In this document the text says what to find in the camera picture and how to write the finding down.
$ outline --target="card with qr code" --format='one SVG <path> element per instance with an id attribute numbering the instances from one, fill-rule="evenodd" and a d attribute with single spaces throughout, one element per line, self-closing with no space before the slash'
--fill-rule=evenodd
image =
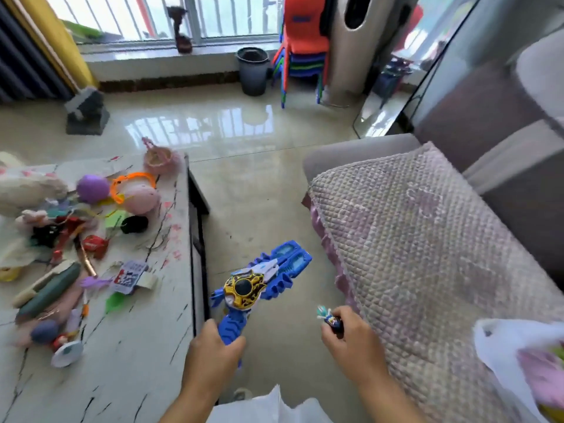
<path id="1" fill-rule="evenodd" d="M 139 277 L 149 266 L 145 261 L 128 261 L 121 266 L 120 272 L 110 284 L 111 290 L 122 294 L 131 294 Z"/>

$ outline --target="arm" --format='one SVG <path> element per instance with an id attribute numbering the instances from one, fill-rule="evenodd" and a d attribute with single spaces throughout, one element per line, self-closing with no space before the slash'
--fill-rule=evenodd
<path id="1" fill-rule="evenodd" d="M 223 344 L 215 321 L 208 320 L 190 342 L 178 398 L 159 423 L 205 423 L 225 385 L 235 374 L 245 337 Z"/>
<path id="2" fill-rule="evenodd" d="M 376 423 L 424 423 L 417 407 L 405 395 L 386 365 L 384 348 L 372 328 L 348 307 L 333 311 L 345 327 L 339 340 L 323 324 L 321 338 L 337 364 L 359 391 L 359 395 Z"/>

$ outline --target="hand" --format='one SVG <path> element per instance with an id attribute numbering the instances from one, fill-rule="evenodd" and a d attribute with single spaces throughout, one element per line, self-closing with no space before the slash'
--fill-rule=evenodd
<path id="1" fill-rule="evenodd" d="M 321 339 L 345 376 L 359 389 L 390 384 L 384 348 L 372 328 L 348 305 L 332 313 L 343 321 L 343 339 L 339 340 L 327 324 L 321 326 Z"/>
<path id="2" fill-rule="evenodd" d="M 206 321 L 202 332 L 190 342 L 180 395 L 197 395 L 213 405 L 235 374 L 245 344 L 245 337 L 239 337 L 226 346 L 215 321 Z"/>

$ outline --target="blue toy sword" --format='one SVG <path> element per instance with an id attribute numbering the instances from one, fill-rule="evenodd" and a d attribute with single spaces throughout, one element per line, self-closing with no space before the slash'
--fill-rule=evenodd
<path id="1" fill-rule="evenodd" d="M 262 253 L 247 267 L 236 270 L 223 288 L 212 292 L 212 307 L 225 301 L 227 314 L 218 326 L 226 345 L 241 335 L 247 318 L 259 299 L 277 298 L 286 288 L 292 287 L 311 256 L 293 240 L 274 248 L 270 255 Z"/>

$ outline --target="yellow curtain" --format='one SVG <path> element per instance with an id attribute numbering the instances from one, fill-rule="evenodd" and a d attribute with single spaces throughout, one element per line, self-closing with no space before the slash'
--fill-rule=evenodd
<path id="1" fill-rule="evenodd" d="M 3 1 L 75 93 L 89 85 L 98 87 L 98 81 L 47 0 Z"/>

